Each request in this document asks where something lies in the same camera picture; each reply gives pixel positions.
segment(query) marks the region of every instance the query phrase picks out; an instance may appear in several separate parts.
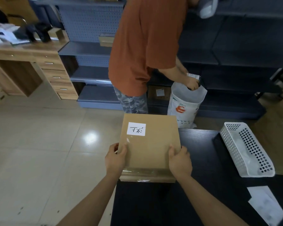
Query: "plastic bag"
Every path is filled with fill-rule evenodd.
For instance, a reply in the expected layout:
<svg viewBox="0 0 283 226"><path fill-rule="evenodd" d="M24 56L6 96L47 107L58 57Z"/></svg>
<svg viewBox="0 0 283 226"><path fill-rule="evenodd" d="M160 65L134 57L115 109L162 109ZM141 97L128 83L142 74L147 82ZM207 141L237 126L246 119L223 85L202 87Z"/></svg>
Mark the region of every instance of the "plastic bag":
<svg viewBox="0 0 283 226"><path fill-rule="evenodd" d="M179 128L193 128L200 104L208 92L203 86L191 91L181 83L173 83L168 115L175 115Z"/></svg>

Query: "white plastic basket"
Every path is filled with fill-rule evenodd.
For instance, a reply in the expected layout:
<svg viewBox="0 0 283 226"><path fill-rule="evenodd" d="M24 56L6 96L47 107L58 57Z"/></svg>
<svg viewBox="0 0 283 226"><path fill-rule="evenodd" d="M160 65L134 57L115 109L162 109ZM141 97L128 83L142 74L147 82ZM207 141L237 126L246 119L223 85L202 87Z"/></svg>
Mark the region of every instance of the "white plastic basket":
<svg viewBox="0 0 283 226"><path fill-rule="evenodd" d="M241 177L275 176L271 159L246 123L225 122L220 134Z"/></svg>

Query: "black table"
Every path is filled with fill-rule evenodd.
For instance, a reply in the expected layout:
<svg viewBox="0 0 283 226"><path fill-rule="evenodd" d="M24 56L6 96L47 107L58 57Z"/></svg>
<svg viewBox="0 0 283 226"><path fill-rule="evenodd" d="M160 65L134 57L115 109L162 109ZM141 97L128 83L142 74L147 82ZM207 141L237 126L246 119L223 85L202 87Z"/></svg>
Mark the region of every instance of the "black table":
<svg viewBox="0 0 283 226"><path fill-rule="evenodd" d="M250 226L267 224L248 203L247 187L268 185L283 209L283 176L241 178L218 131L179 129L179 135L191 154L192 177ZM177 182L118 181L111 226L126 225L203 224Z"/></svg>

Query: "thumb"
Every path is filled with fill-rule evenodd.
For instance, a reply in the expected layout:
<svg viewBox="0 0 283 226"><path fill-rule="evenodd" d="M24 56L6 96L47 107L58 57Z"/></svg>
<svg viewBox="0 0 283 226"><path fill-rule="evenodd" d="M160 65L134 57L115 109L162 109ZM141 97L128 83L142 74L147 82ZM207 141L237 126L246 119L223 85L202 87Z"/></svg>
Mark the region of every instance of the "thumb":
<svg viewBox="0 0 283 226"><path fill-rule="evenodd" d="M175 155L174 146L172 144L170 144L170 147L169 147L169 159L171 159L174 155Z"/></svg>
<svg viewBox="0 0 283 226"><path fill-rule="evenodd" d="M125 156L127 154L127 144L124 144L123 145L123 149L122 149L122 152L120 153L121 156Z"/></svg>

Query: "tile grout line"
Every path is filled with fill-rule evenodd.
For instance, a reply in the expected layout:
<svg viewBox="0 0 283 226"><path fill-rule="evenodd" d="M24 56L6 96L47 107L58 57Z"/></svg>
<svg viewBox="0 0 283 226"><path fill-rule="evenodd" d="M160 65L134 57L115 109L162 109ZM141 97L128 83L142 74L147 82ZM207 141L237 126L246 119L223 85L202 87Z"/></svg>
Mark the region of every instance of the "tile grout line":
<svg viewBox="0 0 283 226"><path fill-rule="evenodd" d="M86 116L86 113L87 113L87 111L85 110L85 114L84 114L84 116L83 116L83 118L82 118L82 121L81 121L80 126L79 126L79 128L78 128L78 131L77 131L77 133L76 133L76 135L75 135L75 137L74 137L74 139L73 139L73 141L72 141L72 144L71 144L71 146L70 146L70 148L69 148L69 151L68 151L68 153L67 153L67 155L66 155L66 157L65 157L65 160L64 160L63 165L62 165L62 167L61 167L61 169L60 169L60 172L59 172L59 174L58 174L58 176L57 176L57 179L56 179L56 181L55 181L55 184L53 185L53 188L52 188L52 190L51 190L51 193L50 193L48 199L46 200L46 203L45 203L45 205L44 205L44 208L43 208L43 210L42 210L42 213L41 213L41 215L40 215L40 217L39 217L38 224L40 224L40 220L41 220L41 217L42 217L42 215L43 215L43 213L44 213L45 207L46 207L46 205L47 205L49 199L51 198L51 196L52 196L52 194L53 194L53 189L54 189L54 187L56 186L56 184L57 184L57 182L58 182L58 179L59 179L59 177L60 177L60 174L61 174L61 172L62 172L63 167L65 166L66 160L67 160L67 158L68 158L68 156L69 156L69 153L70 153L70 150L71 150L71 148L72 148L72 146L73 146L73 143L74 143L74 141L75 141L75 139L76 139L76 137L77 137L77 135L78 135L78 133L79 133L80 127L81 127L81 125L82 125L82 123L83 123L83 120L84 120L84 118L85 118L85 116Z"/></svg>

